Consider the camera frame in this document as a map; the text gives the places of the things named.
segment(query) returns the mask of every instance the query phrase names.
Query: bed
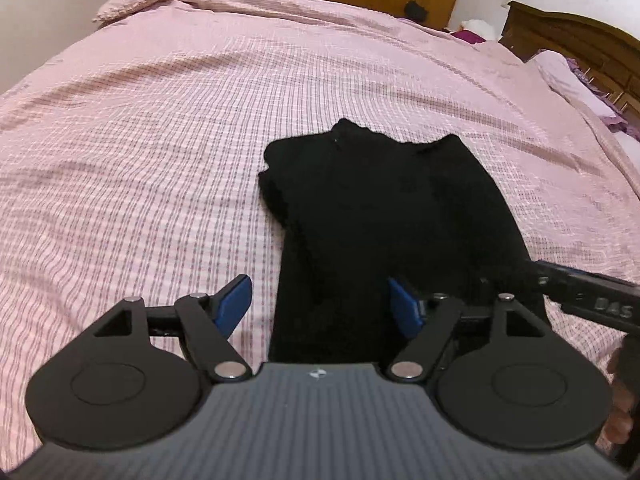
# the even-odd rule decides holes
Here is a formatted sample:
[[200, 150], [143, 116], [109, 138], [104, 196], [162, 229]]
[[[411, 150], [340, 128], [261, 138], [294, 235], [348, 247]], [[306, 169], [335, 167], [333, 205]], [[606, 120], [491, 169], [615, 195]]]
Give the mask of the bed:
[[577, 60], [624, 117], [640, 124], [640, 41], [633, 36], [584, 16], [510, 2], [500, 42], [524, 61], [541, 49]]
[[[538, 48], [524, 15], [548, 16], [512, 9], [502, 42], [524, 56]], [[30, 375], [125, 296], [169, 304], [247, 273], [254, 302], [231, 341], [265, 359], [283, 233], [259, 199], [262, 153], [342, 117], [402, 141], [458, 134], [533, 259], [640, 282], [640, 174], [593, 113], [498, 43], [321, 0], [110, 0], [97, 21], [0, 97], [4, 469], [38, 445]], [[607, 63], [572, 53], [635, 106], [636, 73], [623, 82], [618, 51], [600, 51]], [[546, 307], [604, 368], [621, 334]]]

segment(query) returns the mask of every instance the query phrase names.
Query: black cloth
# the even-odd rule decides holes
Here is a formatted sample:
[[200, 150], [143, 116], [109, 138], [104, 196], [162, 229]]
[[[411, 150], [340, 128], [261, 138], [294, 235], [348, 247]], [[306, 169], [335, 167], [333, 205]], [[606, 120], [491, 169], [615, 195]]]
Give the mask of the black cloth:
[[[396, 142], [346, 119], [276, 140], [258, 176], [286, 229], [269, 359], [388, 362], [406, 344], [389, 276], [470, 299], [481, 266], [528, 261], [494, 181], [457, 136]], [[542, 297], [518, 296], [546, 320]]]

